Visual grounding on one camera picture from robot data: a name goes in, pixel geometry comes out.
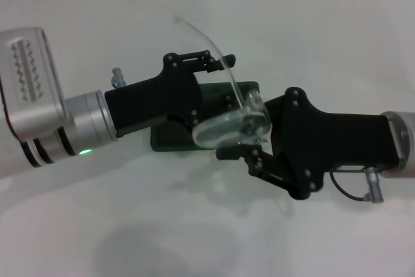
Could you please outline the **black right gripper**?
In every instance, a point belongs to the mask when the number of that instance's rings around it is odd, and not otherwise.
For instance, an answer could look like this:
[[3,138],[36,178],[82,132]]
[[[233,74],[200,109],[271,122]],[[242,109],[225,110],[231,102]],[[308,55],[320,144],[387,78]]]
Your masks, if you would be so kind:
[[297,87],[265,102],[274,155],[259,145],[222,147],[217,160],[243,158],[248,174],[308,199],[324,175],[343,165],[392,169],[399,163],[387,117],[322,112]]

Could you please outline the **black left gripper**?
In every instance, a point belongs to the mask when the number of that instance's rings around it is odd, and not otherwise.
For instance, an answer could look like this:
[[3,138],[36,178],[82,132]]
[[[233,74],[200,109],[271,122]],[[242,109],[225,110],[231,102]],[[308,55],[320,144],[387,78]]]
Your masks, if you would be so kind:
[[163,69],[153,78],[129,84],[104,94],[117,137],[164,123],[169,117],[186,120],[193,110],[192,125],[240,107],[230,93],[203,97],[195,73],[222,71],[235,65],[228,54],[215,59],[209,50],[169,53]]

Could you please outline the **clear white glasses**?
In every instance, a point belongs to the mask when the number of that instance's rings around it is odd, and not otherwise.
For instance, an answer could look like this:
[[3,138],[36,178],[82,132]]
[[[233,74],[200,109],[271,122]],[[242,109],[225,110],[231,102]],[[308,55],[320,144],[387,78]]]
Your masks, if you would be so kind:
[[225,59],[212,39],[182,17],[175,17],[175,23],[197,34],[204,40],[229,76],[231,87],[231,106],[213,117],[208,117],[192,130],[197,146],[218,149],[238,144],[261,143],[271,128],[271,121],[265,104],[255,89],[242,92],[231,71],[231,62]]

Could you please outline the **green glasses case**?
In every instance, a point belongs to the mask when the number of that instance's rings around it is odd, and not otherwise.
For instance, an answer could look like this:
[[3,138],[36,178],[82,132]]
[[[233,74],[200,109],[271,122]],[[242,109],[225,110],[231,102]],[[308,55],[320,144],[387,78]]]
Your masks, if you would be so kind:
[[[231,87],[228,85],[228,82],[199,84],[199,86],[202,92],[202,101],[203,97],[208,95],[231,94]],[[259,84],[255,81],[238,82],[238,86],[244,93],[250,88],[259,92]],[[192,116],[195,113],[195,110],[193,110],[186,120],[169,117],[164,123],[153,126],[150,132],[150,146],[152,150],[156,152],[214,150],[212,148],[199,147],[194,142],[192,130],[195,126],[192,125]]]

